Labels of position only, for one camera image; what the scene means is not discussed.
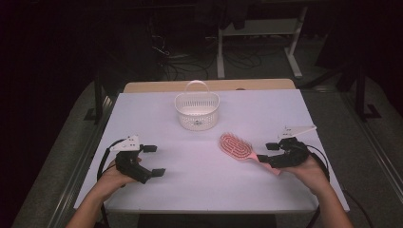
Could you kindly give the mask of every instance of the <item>white tabletop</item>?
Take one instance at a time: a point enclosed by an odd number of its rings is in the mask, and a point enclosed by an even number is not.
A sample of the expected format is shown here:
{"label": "white tabletop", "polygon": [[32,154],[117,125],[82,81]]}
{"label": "white tabletop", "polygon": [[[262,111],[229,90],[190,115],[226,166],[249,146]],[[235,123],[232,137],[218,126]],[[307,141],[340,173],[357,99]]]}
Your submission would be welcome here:
{"label": "white tabletop", "polygon": [[[75,208],[96,181],[106,149],[119,139],[138,135],[155,144],[155,153],[141,153],[141,166],[165,168],[146,184],[130,183],[107,202],[113,211],[133,213],[293,213],[313,211],[317,199],[292,174],[270,173],[256,161],[237,161],[219,148],[219,138],[231,132],[250,142],[258,154],[276,155],[266,143],[278,143],[285,126],[313,125],[297,89],[217,91],[219,121],[205,131],[184,129],[174,100],[179,92],[120,94]],[[317,132],[297,138],[324,152]],[[116,154],[111,153],[106,165]],[[346,211],[349,206],[330,166],[331,184]]]}

